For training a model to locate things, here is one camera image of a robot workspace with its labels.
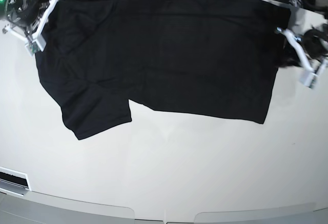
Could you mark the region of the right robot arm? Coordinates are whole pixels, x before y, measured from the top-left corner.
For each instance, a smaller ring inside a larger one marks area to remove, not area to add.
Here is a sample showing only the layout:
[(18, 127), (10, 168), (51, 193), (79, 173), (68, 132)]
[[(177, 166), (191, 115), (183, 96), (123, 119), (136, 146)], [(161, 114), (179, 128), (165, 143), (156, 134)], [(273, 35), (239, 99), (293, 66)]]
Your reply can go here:
[(1, 0), (1, 20), (8, 21), (10, 26), (18, 27), (30, 36), (49, 6), (49, 0)]

